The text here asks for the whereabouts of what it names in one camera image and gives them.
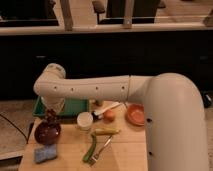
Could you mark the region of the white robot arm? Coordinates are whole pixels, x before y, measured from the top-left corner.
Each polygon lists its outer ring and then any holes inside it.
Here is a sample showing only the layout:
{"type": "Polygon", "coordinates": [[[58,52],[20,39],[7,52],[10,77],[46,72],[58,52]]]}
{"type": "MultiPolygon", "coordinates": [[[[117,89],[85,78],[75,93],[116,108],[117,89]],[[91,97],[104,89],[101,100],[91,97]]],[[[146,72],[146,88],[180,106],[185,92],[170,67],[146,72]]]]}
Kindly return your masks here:
{"type": "Polygon", "coordinates": [[[184,75],[68,79],[61,65],[50,63],[33,89],[55,110],[67,98],[127,102],[143,112],[148,171],[210,171],[204,103],[184,75]]]}

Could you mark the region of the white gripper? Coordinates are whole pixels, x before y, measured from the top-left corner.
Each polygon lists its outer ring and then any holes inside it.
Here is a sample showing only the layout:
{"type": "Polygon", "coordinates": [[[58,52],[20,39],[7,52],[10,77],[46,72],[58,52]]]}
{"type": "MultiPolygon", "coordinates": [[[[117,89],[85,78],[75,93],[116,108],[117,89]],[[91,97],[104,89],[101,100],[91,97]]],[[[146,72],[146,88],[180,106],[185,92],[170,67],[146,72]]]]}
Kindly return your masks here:
{"type": "Polygon", "coordinates": [[[47,110],[53,110],[56,114],[59,114],[65,105],[64,98],[41,98],[41,101],[47,110]]]}

